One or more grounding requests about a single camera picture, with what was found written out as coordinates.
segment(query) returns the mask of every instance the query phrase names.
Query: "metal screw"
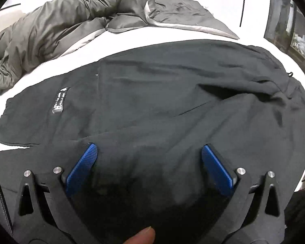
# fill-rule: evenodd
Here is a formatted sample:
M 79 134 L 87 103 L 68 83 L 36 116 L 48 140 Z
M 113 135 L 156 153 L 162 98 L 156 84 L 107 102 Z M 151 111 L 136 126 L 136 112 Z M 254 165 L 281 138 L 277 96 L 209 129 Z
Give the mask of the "metal screw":
M 32 172 L 31 172 L 30 170 L 27 170 L 27 171 L 24 172 L 24 176 L 25 176 L 25 177 L 28 177 L 28 176 L 30 176 L 31 173 L 32 173 Z
M 244 175 L 246 173 L 246 170 L 244 168 L 238 168 L 237 169 L 237 172 L 240 174 L 240 175 Z
M 53 172 L 54 172 L 54 173 L 60 173 L 61 171 L 62 171 L 61 167 L 55 167 L 55 168 L 53 169 Z
M 275 173 L 273 172 L 273 171 L 268 171 L 268 175 L 269 175 L 269 177 L 270 178 L 273 178 L 275 175 L 274 175 Z

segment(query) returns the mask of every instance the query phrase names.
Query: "white bed sheet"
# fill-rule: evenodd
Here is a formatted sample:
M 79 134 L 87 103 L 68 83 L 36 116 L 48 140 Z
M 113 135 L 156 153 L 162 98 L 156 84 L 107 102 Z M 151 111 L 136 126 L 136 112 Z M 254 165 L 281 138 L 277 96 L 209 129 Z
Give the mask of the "white bed sheet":
M 38 66 L 33 72 L 22 77 L 16 85 L 0 95 L 0 116 L 3 114 L 8 98 L 14 97 L 25 88 L 43 81 L 44 79 L 69 72 L 88 63 L 98 61 L 101 58 L 124 50 L 159 44 L 171 41 L 214 39 L 226 40 L 243 45 L 260 46 L 271 52 L 281 61 L 287 72 L 293 72 L 293 77 L 299 80 L 305 89 L 305 75 L 299 66 L 286 54 L 282 53 L 276 46 L 264 38 L 256 38 L 251 34 L 244 34 L 243 30 L 233 30 L 240 40 L 206 34 L 197 31 L 179 30 L 165 27 L 144 27 L 120 34 L 104 32 L 99 37 L 78 49 L 77 51 L 48 61 Z M 0 144 L 0 151 L 19 148 Z

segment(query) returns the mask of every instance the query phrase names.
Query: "black patch with white text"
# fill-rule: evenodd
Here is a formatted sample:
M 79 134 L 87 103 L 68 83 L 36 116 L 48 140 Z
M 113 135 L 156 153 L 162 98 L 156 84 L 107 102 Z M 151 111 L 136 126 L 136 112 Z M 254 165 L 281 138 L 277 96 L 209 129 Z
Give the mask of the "black patch with white text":
M 70 87 L 66 87 L 60 90 L 58 93 L 57 99 L 55 101 L 55 104 L 52 109 L 52 113 L 62 113 L 63 111 L 63 103 L 64 103 L 64 98 L 67 95 L 67 91 L 69 90 Z

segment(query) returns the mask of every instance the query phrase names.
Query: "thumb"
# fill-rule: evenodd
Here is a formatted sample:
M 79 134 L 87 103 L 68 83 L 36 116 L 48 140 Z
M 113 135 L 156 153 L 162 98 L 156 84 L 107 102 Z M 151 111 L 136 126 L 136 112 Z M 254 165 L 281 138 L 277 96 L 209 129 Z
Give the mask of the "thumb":
M 155 240 L 155 230 L 147 227 L 141 230 L 137 235 L 129 238 L 123 244 L 153 244 Z

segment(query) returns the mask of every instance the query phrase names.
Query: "gray duvet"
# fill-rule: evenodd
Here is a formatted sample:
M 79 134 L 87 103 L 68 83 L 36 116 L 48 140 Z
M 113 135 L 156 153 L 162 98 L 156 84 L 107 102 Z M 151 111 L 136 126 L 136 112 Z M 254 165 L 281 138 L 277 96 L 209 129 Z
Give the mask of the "gray duvet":
M 106 30 L 120 33 L 148 25 L 238 39 L 192 0 L 53 0 L 0 32 L 0 90 Z

